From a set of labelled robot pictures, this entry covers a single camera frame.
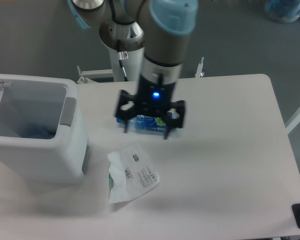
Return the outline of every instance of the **blue plastic bag in background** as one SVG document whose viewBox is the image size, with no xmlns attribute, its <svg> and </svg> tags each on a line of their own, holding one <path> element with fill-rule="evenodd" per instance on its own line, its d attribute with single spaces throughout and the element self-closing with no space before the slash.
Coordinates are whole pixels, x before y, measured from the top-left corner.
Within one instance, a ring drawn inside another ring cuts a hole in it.
<svg viewBox="0 0 300 240">
<path fill-rule="evenodd" d="M 292 23 L 300 17 L 300 0 L 267 0 L 266 14 L 279 23 Z"/>
</svg>

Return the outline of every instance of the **white table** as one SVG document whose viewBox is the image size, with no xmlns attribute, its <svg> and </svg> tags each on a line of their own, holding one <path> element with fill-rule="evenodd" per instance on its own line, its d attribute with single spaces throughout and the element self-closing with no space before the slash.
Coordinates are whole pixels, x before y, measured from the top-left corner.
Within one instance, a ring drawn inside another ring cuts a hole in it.
<svg viewBox="0 0 300 240">
<path fill-rule="evenodd" d="M 184 129 L 124 134 L 113 117 L 132 82 L 80 85 L 91 153 L 82 185 L 25 182 L 0 163 L 0 240 L 238 240 L 300 235 L 300 175 L 269 78 L 182 79 Z M 107 153 L 134 143 L 161 182 L 109 204 Z"/>
</svg>

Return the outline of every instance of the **gray floor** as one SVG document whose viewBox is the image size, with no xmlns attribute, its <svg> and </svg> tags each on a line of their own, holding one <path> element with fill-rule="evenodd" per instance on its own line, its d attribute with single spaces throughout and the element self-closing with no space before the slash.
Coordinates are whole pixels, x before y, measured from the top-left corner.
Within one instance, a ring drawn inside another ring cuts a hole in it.
<svg viewBox="0 0 300 240">
<path fill-rule="evenodd" d="M 300 20 L 270 21 L 264 2 L 201 0 L 181 77 L 193 76 L 201 56 L 207 77 L 266 74 L 287 121 L 300 106 Z M 77 65 L 111 67 L 98 30 L 82 30 L 65 0 L 0 2 L 0 73 L 77 80 Z M 289 138 L 300 171 L 300 125 Z"/>
</svg>

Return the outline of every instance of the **light blue joint cap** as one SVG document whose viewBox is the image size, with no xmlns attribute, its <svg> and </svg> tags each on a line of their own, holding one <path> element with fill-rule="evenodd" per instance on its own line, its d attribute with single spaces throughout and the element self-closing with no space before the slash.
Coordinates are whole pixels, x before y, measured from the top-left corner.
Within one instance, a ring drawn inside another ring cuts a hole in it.
<svg viewBox="0 0 300 240">
<path fill-rule="evenodd" d="M 194 30 L 198 7 L 198 0 L 151 0 L 150 13 L 162 29 L 183 36 Z"/>
<path fill-rule="evenodd" d="M 90 26 L 88 24 L 86 24 L 86 22 L 82 19 L 82 17 L 77 12 L 77 9 L 75 8 L 75 6 L 72 4 L 72 0 L 67 0 L 67 2 L 68 2 L 68 5 L 70 7 L 70 10 L 71 10 L 71 12 L 74 16 L 74 19 L 78 23 L 78 25 L 82 29 L 90 29 Z"/>
<path fill-rule="evenodd" d="M 126 10 L 126 0 L 120 0 L 120 3 L 121 3 L 121 5 L 122 5 L 123 9 L 124 9 L 125 11 L 127 11 L 127 10 Z"/>
</svg>

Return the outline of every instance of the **trash bin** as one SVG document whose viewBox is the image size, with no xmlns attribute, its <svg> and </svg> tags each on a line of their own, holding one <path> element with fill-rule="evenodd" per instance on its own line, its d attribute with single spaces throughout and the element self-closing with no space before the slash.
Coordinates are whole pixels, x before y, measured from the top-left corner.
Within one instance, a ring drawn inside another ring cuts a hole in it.
<svg viewBox="0 0 300 240">
<path fill-rule="evenodd" d="M 89 137 L 68 79 L 0 74 L 0 161 L 27 180 L 84 181 Z"/>
</svg>

